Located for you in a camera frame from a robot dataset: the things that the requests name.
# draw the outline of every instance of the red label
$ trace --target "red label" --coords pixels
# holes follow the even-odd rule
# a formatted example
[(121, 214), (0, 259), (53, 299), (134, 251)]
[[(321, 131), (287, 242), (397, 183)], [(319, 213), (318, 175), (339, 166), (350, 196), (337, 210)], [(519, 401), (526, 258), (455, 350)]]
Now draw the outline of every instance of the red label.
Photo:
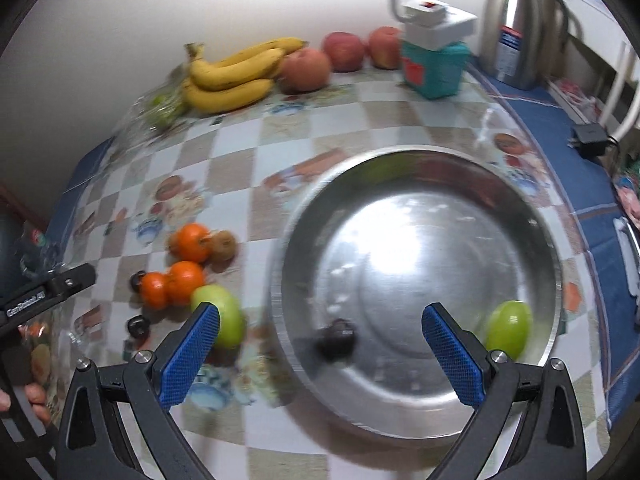
[(513, 34), (516, 38), (521, 38), (522, 37), (522, 33), (521, 32), (518, 32), (514, 28), (507, 27), (506, 25), (502, 26), (502, 31), (506, 32), (508, 34)]
[(416, 86), (424, 84), (424, 67), (419, 63), (414, 63), (408, 57), (402, 58), (402, 70), (406, 80)]

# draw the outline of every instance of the banana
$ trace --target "banana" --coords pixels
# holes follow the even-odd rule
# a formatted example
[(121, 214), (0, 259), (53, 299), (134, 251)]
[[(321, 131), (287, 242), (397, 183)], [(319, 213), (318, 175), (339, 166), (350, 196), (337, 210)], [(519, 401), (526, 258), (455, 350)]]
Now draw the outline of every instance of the banana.
[(273, 65), (270, 70), (264, 75), (267, 79), (277, 79), (280, 77), (280, 73), (282, 72), (282, 65), (284, 64), (284, 58), (282, 58), (279, 62)]
[(184, 101), (201, 112), (219, 114), (250, 105), (267, 95), (273, 87), (271, 79), (255, 79), (229, 90), (207, 92), (198, 88), (191, 78), (182, 82)]
[(197, 86), (203, 90), (226, 90), (254, 79), (263, 78), (271, 72), (283, 57), (281, 48), (270, 48), (260, 54), (229, 66), (215, 66), (202, 58), (202, 44), (185, 45), (191, 63), (189, 74)]
[(241, 61), (245, 61), (253, 56), (269, 50), (270, 48), (281, 48), (285, 51), (285, 54), (291, 54), (307, 45), (306, 41), (299, 38), (277, 38), (276, 40), (265, 41), (264, 43), (258, 43), (257, 45), (250, 46), (240, 52), (236, 52), (225, 59), (221, 59), (213, 63), (215, 66), (230, 66)]

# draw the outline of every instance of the table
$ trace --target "table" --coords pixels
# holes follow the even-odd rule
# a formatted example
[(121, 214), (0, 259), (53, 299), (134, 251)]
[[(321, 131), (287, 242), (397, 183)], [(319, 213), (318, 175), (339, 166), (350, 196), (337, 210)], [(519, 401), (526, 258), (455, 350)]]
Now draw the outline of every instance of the table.
[[(71, 265), (91, 262), (97, 282), (55, 314), (50, 404), (55, 415), (79, 351), (99, 365), (122, 362), (134, 351), (126, 320), (140, 313), (128, 285), (137, 270), (164, 271), (172, 257), (166, 236), (188, 221), (230, 229), (239, 242), (234, 263), (207, 281), (228, 288), (248, 319), (235, 362), (206, 364), (197, 390), (172, 409), (178, 426), (219, 480), (299, 478), (424, 478), (445, 449), (398, 449), (328, 424), (322, 409), (297, 388), (278, 361), (268, 325), (268, 269), (276, 240), (306, 185), (347, 156), (396, 144), (436, 144), (496, 165), (539, 210), (554, 238), (564, 276), (561, 331), (552, 355), (563, 359), (574, 383), (591, 468), (609, 435), (600, 370), (594, 278), (580, 233), (530, 133), (465, 73), (460, 93), (428, 102), (406, 88), (396, 72), (367, 68), (335, 74), (327, 88), (303, 96), (274, 93), (223, 117), (189, 120), (171, 135), (126, 152), (116, 145), (81, 196), (74, 236), (65, 252)], [(104, 317), (94, 342), (69, 343), (82, 314)], [(188, 314), (148, 313), (154, 322), (146, 348), (155, 348)], [(123, 410), (132, 444), (146, 473), (161, 478)], [(495, 472), (514, 424), (498, 441), (484, 475)]]

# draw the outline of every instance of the blue cloth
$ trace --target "blue cloth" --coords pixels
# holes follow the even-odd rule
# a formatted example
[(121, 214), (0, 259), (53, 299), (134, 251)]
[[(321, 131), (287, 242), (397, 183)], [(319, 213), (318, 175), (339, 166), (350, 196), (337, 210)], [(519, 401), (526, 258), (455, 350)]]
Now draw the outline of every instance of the blue cloth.
[(89, 181), (98, 171), (100, 162), (102, 161), (102, 158), (107, 152), (109, 146), (111, 146), (112, 141), (113, 137), (105, 140), (103, 143), (99, 144), (87, 153), (80, 162), (78, 162), (69, 183), (66, 185), (65, 192), (58, 200), (56, 210), (49, 221), (49, 225), (47, 226), (46, 235), (51, 242), (58, 244), (60, 247), (61, 257), (62, 254), (65, 253), (66, 244), (71, 236), (71, 231), (74, 226), (76, 206), (78, 206), (80, 196), (89, 184)]
[(555, 101), (545, 89), (523, 91), (484, 77), (507, 99), (539, 143), (564, 187), (593, 257), (600, 284), (595, 293), (602, 376), (609, 424), (613, 425), (640, 394), (640, 333), (634, 327), (636, 300), (628, 292), (613, 226), (613, 219), (624, 213), (600, 163), (584, 160), (567, 145), (574, 123), (561, 108), (548, 106)]

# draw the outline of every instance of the finger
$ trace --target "finger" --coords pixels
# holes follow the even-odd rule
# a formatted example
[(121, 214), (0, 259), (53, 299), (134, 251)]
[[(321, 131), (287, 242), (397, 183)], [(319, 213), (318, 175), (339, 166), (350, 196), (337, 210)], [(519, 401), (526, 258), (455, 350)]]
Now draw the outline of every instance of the finger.
[(0, 412), (8, 412), (11, 407), (11, 397), (0, 390)]
[(45, 426), (48, 426), (51, 422), (51, 413), (49, 409), (42, 404), (34, 404), (32, 408), (33, 413), (36, 414), (36, 416), (42, 421)]
[(45, 400), (47, 400), (44, 388), (38, 383), (27, 384), (24, 387), (24, 394), (31, 404), (44, 404)]

